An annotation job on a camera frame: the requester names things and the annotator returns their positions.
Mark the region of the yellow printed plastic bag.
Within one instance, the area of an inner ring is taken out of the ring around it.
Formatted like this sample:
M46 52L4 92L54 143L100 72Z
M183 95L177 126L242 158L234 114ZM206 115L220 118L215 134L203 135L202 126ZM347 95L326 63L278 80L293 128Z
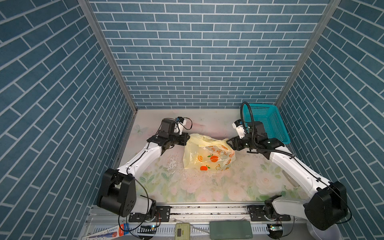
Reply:
M184 151L185 169L222 172L236 160L236 152L227 144L228 139L217 140L209 136L191 134Z

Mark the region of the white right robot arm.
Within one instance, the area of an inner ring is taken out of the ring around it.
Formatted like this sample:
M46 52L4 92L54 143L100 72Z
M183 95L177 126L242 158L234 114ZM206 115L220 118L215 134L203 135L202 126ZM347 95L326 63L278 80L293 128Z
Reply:
M343 218L351 218L347 204L347 190L340 182L331 182L313 171L278 139L269 138L263 123L232 124L238 135L227 140L235 151L247 149L249 154L261 154L279 166L292 184L301 187L308 200L290 200L275 195L265 200L264 215L274 221L278 216L289 215L309 221L315 228L325 231Z

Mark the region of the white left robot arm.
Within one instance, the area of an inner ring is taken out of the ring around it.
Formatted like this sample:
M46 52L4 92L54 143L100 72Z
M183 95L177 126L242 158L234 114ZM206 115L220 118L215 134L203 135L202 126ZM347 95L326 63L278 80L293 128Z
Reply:
M185 146L190 135L184 130L191 119L177 117L165 118L157 132L147 139L144 148L126 164L117 169L107 169L102 176L97 206L120 217L131 213L141 214L144 220L151 220L156 214L156 201L145 196L138 196L136 184L141 184L140 176L164 152L175 145Z

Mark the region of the teal perforated plastic basket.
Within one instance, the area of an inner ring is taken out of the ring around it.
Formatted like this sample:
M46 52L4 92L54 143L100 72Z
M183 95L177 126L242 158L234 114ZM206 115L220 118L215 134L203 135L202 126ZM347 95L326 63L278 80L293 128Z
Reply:
M258 145L270 139L277 139L284 145L291 143L281 114L275 105L243 102L240 109L245 129L245 134L240 135L240 138L251 135Z

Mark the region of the small yellow-green timer box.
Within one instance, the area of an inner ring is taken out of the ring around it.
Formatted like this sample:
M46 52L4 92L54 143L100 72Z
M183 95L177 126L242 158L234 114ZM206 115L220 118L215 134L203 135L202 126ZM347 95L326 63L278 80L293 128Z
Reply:
M189 223L177 223L175 226L175 240L189 240L191 226Z

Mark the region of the red white blue box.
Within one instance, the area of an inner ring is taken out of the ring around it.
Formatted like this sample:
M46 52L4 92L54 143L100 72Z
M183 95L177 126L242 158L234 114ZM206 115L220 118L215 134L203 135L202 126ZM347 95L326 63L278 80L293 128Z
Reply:
M121 226L115 226L89 236L85 236L82 240L113 240L129 234L129 232L123 231Z

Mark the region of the white bowl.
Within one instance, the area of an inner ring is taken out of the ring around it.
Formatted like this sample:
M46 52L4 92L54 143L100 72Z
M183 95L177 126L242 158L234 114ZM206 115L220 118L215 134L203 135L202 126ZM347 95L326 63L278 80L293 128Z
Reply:
M315 240L341 240L342 235L341 231L337 225L329 227L327 230L320 230L312 225L310 222L307 222L307 228L310 235Z

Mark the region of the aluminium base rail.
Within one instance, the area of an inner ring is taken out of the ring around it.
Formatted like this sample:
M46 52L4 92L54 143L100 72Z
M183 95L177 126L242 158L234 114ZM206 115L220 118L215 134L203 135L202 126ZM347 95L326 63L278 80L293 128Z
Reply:
M212 202L212 203L157 203L157 212L161 223L191 222L208 223L210 221L246 220L254 223L267 223L264 202ZM141 223L143 217L131 213L120 217L100 207L93 206L86 220L87 225L115 226L131 222Z

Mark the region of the aluminium corner post left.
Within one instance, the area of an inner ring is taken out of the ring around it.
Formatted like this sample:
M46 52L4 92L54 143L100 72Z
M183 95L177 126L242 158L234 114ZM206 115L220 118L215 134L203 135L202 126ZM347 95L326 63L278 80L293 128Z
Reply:
M111 70L112 70L114 76L117 79L117 82L118 82L121 90L123 91L123 94L124 94L128 104L129 104L129 106L131 107L131 109L135 115L137 113L138 109L136 107L136 104L134 103L132 96L129 93L126 82L124 81L124 78L121 74L121 71L119 70L119 67L118 67L116 60L112 54L112 51L108 45L108 42L107 42L107 40L103 34L103 31L100 27L100 24L97 21L96 15L95 15L92 7L91 7L90 1L78 0L78 2L79 2L79 5L80 5L89 25L90 25L93 33L94 33L100 47L101 47L101 50L103 51L103 53L107 59L108 64L111 67Z

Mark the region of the aluminium corner post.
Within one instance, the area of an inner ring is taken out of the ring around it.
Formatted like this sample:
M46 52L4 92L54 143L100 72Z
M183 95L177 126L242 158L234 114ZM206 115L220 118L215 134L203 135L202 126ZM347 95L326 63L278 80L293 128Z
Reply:
M112 70L114 76L117 79L117 82L118 82L121 90L123 91L123 94L124 94L128 104L129 104L129 106L131 107L131 109L135 115L137 113L138 109L136 107L136 104L134 103L132 96L129 93L126 82L124 81L124 78L121 74L121 71L119 70L119 67L118 67L116 60L112 54L112 51L108 45L108 42L107 42L107 40L103 34L103 31L100 27L100 24L97 21L96 15L95 15L92 7L91 7L90 1L78 0L78 2L79 2L79 5L80 5L89 25L90 25L93 33L94 33L100 47L101 47L101 50L103 51L103 53L107 59L108 64L111 67L111 70Z
M296 65L293 67L290 76L287 78L287 81L286 81L284 87L282 88L281 93L279 94L277 100L274 103L274 105L277 108L279 108L282 105L283 100L287 96L290 88L293 86L297 76L299 75L305 62L309 58L312 50L314 49L316 43L320 39L320 36L322 35L323 31L325 30L331 17L335 13L340 2L341 2L341 0L330 0L329 3L327 4L319 22L315 26L314 31L312 32L308 42L306 43L302 54L298 58Z

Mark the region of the aluminium corner post right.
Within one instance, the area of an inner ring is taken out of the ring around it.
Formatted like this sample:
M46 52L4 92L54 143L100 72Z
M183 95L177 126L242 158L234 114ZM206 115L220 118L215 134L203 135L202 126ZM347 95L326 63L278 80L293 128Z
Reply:
M293 67L290 76L287 78L287 81L286 81L284 87L282 88L281 93L279 94L277 100L274 103L274 105L277 108L279 108L282 105L283 100L287 96L290 88L293 86L297 76L299 75L305 62L309 58L312 50L314 49L316 43L320 39L320 36L322 35L323 31L325 30L331 17L335 13L340 2L341 2L341 0L330 0L329 3L327 4L319 22L315 26L314 31L312 32L308 42L306 43L302 54L298 58L296 65Z

